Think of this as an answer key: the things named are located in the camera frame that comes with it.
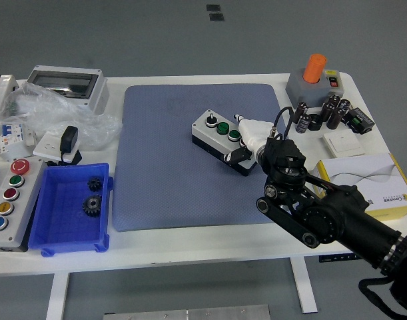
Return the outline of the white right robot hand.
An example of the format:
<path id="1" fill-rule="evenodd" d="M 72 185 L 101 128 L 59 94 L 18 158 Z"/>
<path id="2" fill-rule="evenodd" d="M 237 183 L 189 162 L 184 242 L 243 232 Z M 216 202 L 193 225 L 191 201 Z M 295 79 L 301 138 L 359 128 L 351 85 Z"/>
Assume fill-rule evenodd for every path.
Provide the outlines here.
<path id="1" fill-rule="evenodd" d="M 232 165 L 254 158 L 257 163 L 260 163 L 260 158 L 264 153 L 266 141 L 272 129 L 276 131 L 274 123 L 245 119 L 239 114 L 235 115 L 234 118 L 238 121 L 238 130 L 242 136 L 244 147 L 239 147 L 238 149 L 224 155 L 223 161 Z"/>

